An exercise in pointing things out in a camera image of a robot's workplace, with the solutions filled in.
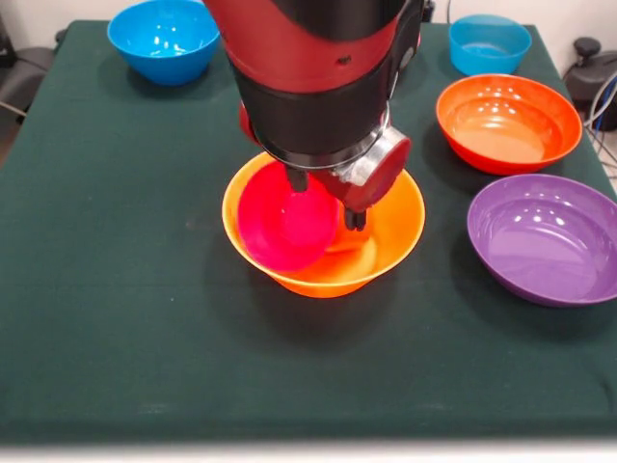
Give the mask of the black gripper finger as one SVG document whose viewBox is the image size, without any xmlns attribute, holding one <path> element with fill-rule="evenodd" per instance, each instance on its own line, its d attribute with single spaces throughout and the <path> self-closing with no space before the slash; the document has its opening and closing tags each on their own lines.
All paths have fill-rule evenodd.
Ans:
<svg viewBox="0 0 617 463">
<path fill-rule="evenodd" d="M 366 226 L 366 210 L 356 211 L 345 206 L 343 218 L 345 227 L 350 232 L 362 232 Z"/>
<path fill-rule="evenodd" d="M 306 171 L 287 166 L 286 176 L 294 192 L 305 193 L 308 190 L 309 177 Z"/>
</svg>

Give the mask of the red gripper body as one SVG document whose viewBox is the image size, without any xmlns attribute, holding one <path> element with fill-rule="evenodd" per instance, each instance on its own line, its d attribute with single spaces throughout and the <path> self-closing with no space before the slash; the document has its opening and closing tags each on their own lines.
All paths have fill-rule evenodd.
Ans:
<svg viewBox="0 0 617 463">
<path fill-rule="evenodd" d="M 244 105 L 240 106 L 239 119 L 245 134 L 279 160 L 285 174 L 287 166 L 304 170 L 344 206 L 361 211 L 388 193 L 411 149 L 411 140 L 390 124 L 389 105 L 379 107 L 377 112 L 360 139 L 353 139 L 339 150 L 318 153 L 282 150 L 270 140 L 259 139 Z"/>
</svg>

